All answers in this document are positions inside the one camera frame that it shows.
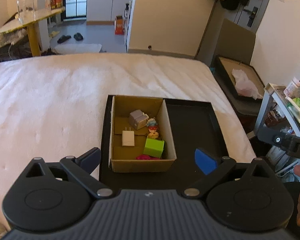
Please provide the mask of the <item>brown hair doll figurine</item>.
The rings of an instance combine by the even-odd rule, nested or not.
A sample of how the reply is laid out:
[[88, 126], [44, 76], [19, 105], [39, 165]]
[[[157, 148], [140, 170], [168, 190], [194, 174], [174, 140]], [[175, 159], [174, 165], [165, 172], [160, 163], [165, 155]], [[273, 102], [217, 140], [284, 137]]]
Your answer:
[[147, 138], [150, 138], [150, 139], [159, 139], [160, 137], [160, 134], [159, 134], [159, 128], [157, 125], [155, 126], [148, 126], [148, 135], [147, 135]]

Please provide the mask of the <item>blue red doll figurine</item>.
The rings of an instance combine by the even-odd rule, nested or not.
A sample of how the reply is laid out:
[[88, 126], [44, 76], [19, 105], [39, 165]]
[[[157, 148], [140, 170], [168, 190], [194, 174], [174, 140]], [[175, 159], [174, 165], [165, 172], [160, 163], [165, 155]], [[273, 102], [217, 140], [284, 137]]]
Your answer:
[[154, 127], [154, 126], [157, 126], [157, 125], [158, 125], [158, 123], [157, 123], [155, 118], [149, 118], [147, 120], [147, 124], [146, 124], [147, 127]]

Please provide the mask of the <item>metal storage shelf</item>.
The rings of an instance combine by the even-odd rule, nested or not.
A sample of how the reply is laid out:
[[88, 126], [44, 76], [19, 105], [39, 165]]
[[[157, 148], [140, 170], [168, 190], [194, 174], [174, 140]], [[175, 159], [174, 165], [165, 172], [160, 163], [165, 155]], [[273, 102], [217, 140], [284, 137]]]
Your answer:
[[[285, 86], [268, 83], [264, 88], [261, 108], [253, 130], [257, 136], [262, 128], [269, 128], [282, 133], [300, 137], [300, 123], [288, 108], [288, 100], [284, 94]], [[300, 159], [289, 157], [283, 150], [273, 147], [269, 151], [270, 160], [275, 166], [275, 173], [284, 177], [292, 172], [295, 165], [300, 164]]]

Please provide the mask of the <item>black tray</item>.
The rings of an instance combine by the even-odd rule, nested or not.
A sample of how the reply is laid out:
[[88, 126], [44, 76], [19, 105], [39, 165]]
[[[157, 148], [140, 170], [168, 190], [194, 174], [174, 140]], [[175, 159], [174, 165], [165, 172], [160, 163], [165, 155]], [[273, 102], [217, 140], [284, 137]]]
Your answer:
[[194, 152], [203, 148], [215, 157], [228, 155], [226, 143], [211, 103], [167, 99], [177, 160], [166, 172], [116, 173], [109, 167], [110, 110], [107, 98], [104, 114], [99, 180], [115, 192], [121, 189], [182, 190], [203, 178], [194, 161]]

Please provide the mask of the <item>white power adapter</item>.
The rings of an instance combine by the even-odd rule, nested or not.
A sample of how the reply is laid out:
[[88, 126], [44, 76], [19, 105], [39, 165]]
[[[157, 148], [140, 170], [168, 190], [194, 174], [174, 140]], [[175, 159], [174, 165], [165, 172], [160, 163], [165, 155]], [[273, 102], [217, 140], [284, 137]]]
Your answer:
[[131, 128], [129, 130], [125, 128], [125, 130], [122, 131], [122, 146], [134, 147], [134, 136], [134, 131], [132, 131]]

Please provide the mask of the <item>green box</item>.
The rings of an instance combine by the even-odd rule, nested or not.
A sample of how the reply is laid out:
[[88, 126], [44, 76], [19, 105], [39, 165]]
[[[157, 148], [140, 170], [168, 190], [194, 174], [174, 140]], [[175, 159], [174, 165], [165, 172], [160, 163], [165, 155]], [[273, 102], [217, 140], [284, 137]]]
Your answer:
[[165, 142], [163, 140], [147, 138], [143, 150], [144, 155], [161, 158]]

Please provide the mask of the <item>red small toy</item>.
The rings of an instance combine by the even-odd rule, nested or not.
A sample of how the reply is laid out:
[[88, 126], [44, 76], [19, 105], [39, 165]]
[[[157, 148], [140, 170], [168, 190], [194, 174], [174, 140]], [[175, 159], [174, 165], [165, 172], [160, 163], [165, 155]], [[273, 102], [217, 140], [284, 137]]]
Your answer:
[[153, 157], [153, 156], [146, 155], [146, 154], [141, 154], [136, 157], [136, 160], [160, 160], [160, 158]]

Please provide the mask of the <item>brown cardboard box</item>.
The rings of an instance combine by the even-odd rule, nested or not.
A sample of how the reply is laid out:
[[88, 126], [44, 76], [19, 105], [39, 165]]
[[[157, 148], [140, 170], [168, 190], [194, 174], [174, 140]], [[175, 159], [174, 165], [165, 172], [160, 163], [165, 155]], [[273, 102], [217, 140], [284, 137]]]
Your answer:
[[[148, 127], [136, 130], [129, 123], [129, 114], [141, 110], [158, 123], [160, 137], [165, 142], [160, 160], [136, 160], [143, 154]], [[109, 167], [116, 173], [166, 172], [177, 160], [167, 101], [163, 98], [116, 95], [110, 110]], [[134, 131], [135, 146], [122, 146], [122, 131]]]

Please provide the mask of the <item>white fluffy bed blanket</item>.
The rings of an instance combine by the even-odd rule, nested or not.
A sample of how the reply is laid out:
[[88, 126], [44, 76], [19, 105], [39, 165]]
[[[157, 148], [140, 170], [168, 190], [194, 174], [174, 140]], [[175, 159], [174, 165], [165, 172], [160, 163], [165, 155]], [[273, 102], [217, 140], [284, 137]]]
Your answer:
[[0, 223], [3, 198], [34, 157], [58, 161], [101, 144], [109, 95], [207, 101], [230, 156], [255, 153], [230, 102], [204, 63], [145, 54], [77, 54], [0, 63]]

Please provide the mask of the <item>purple beige toy block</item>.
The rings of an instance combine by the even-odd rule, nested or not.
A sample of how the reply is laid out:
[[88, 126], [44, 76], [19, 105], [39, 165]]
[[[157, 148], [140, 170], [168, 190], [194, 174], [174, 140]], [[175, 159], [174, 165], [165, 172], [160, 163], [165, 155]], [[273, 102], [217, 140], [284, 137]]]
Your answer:
[[146, 126], [149, 116], [146, 113], [143, 113], [141, 110], [135, 110], [129, 114], [129, 123], [136, 129], [142, 129]]

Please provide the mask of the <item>black framed floor box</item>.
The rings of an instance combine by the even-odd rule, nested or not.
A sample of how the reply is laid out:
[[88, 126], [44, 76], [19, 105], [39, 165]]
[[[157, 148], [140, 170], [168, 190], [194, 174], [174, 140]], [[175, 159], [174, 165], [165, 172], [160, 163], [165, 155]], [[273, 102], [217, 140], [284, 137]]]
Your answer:
[[216, 56], [215, 77], [234, 109], [242, 115], [256, 116], [264, 96], [264, 84], [255, 69], [241, 61]]

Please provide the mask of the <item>white plastic bag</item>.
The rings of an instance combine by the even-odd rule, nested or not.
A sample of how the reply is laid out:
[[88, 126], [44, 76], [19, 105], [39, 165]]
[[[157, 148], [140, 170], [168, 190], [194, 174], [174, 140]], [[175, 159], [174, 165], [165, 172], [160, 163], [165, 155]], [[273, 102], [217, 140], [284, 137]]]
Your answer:
[[233, 69], [231, 74], [235, 78], [235, 89], [239, 95], [251, 97], [254, 100], [263, 98], [258, 92], [256, 85], [249, 79], [243, 70]]

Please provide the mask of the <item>white floor mat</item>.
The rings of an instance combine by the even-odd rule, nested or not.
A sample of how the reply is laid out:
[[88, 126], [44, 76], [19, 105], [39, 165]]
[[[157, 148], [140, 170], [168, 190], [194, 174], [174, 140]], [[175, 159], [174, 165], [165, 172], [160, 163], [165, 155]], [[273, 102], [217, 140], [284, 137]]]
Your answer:
[[54, 51], [57, 54], [85, 54], [85, 53], [99, 53], [102, 49], [101, 44], [58, 44]]

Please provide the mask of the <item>right black slipper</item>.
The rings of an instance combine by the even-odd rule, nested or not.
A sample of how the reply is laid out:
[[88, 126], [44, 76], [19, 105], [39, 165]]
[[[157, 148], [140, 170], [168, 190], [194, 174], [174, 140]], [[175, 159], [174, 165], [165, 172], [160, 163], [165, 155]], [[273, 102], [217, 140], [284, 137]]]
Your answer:
[[83, 41], [83, 36], [82, 36], [82, 34], [80, 34], [80, 33], [75, 33], [74, 34], [74, 39], [76, 40], [76, 41]]

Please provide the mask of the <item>black slipper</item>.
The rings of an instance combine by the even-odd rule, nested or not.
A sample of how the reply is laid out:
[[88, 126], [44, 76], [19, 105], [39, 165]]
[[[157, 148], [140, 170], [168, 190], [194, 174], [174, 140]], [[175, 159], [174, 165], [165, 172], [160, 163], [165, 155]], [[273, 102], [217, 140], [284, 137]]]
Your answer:
[[83, 41], [83, 36], [82, 36], [82, 34], [80, 34], [80, 33], [75, 33], [74, 34], [74, 39], [76, 40], [76, 41]]
[[66, 42], [67, 40], [69, 40], [71, 38], [71, 35], [62, 35], [58, 40], [57, 43], [58, 44], [62, 44], [64, 42]]

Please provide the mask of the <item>left black slipper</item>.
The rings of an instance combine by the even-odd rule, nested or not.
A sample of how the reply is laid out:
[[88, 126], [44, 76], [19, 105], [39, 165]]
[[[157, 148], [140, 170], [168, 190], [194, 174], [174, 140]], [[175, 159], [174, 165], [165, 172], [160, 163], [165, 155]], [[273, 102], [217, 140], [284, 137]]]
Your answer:
[[67, 40], [69, 40], [71, 38], [71, 35], [62, 35], [58, 40], [57, 43], [58, 44], [62, 44], [64, 42], [66, 42]]

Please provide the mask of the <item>black stool with clutter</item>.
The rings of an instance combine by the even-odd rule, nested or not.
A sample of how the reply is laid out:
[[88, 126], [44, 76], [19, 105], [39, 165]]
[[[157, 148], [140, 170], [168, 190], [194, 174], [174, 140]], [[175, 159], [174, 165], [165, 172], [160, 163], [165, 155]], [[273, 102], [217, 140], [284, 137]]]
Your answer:
[[0, 62], [28, 57], [32, 57], [32, 52], [25, 28], [0, 34]]

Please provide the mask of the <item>orange carton box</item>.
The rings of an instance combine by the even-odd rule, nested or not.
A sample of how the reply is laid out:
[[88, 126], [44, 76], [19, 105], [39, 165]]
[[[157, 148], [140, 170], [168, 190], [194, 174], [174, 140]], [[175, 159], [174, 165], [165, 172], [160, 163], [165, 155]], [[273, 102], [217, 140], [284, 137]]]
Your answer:
[[125, 33], [125, 19], [122, 15], [117, 15], [114, 21], [115, 35], [123, 35]]

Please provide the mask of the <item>round yellow side table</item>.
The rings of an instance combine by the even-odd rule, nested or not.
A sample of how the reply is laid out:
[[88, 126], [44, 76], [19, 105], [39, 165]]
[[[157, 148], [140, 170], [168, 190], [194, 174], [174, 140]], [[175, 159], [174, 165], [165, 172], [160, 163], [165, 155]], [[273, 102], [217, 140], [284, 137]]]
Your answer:
[[38, 37], [35, 30], [35, 24], [42, 20], [46, 20], [52, 16], [60, 14], [65, 11], [65, 7], [48, 10], [48, 9], [39, 9], [34, 12], [34, 18], [32, 20], [26, 20], [24, 23], [21, 23], [18, 19], [11, 20], [0, 28], [0, 34], [11, 33], [15, 30], [22, 28], [27, 28], [27, 34], [29, 38], [31, 53], [33, 57], [41, 56]]

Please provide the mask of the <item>white kitchen cabinet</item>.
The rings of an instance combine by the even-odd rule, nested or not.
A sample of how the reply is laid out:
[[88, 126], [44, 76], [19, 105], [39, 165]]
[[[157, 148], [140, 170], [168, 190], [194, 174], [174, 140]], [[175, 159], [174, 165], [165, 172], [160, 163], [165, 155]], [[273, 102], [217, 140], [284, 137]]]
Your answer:
[[115, 17], [123, 16], [126, 3], [132, 0], [87, 0], [87, 24], [112, 24]]

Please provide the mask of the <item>clear glass jar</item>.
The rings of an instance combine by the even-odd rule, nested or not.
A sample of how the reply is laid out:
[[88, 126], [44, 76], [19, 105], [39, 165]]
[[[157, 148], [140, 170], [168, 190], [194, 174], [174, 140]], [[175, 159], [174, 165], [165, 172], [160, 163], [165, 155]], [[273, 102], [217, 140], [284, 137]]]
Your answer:
[[21, 24], [35, 19], [34, 0], [17, 0], [18, 19]]

